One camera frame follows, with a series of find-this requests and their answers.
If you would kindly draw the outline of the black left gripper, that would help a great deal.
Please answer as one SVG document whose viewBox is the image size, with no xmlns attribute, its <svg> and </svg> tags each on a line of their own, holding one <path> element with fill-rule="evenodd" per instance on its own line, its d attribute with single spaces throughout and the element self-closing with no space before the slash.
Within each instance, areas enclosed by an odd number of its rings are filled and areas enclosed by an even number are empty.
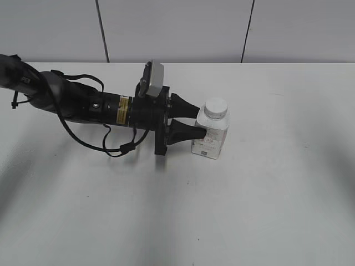
<svg viewBox="0 0 355 266">
<path fill-rule="evenodd" d="M 190 126 L 173 118 L 195 119 L 200 108 L 185 101 L 178 94 L 172 93 L 169 100 L 169 87 L 163 86 L 157 98 L 139 97 L 140 86 L 135 89 L 135 95 L 130 110 L 130 127 L 154 132 L 154 154 L 165 156 L 167 145 L 173 145 L 187 140 L 204 139 L 207 130 L 201 127 Z"/>
</svg>

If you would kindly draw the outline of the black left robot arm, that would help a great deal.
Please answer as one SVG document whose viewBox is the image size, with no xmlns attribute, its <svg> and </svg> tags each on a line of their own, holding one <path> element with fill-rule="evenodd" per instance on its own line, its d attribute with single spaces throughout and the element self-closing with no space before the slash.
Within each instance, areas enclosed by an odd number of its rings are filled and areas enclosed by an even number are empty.
<svg viewBox="0 0 355 266">
<path fill-rule="evenodd" d="M 196 118 L 199 108 L 169 92 L 163 84 L 164 67 L 156 61 L 145 64 L 134 96 L 98 90 L 82 84 L 83 78 L 58 70 L 38 71 L 17 55 L 1 55 L 1 87 L 23 94 L 37 109 L 56 114 L 66 130 L 68 122 L 77 122 L 152 131 L 157 155 L 165 155 L 172 144 L 206 135 L 205 129 L 181 122 Z"/>
</svg>

